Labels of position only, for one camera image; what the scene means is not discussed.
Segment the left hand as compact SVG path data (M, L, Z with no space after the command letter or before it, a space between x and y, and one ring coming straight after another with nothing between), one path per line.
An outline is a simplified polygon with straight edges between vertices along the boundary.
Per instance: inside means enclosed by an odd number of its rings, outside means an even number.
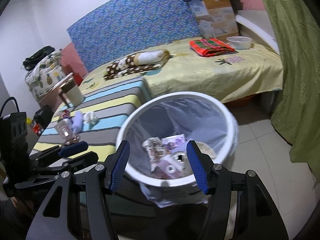
M34 215L32 203L15 197L1 200L1 239L25 239Z

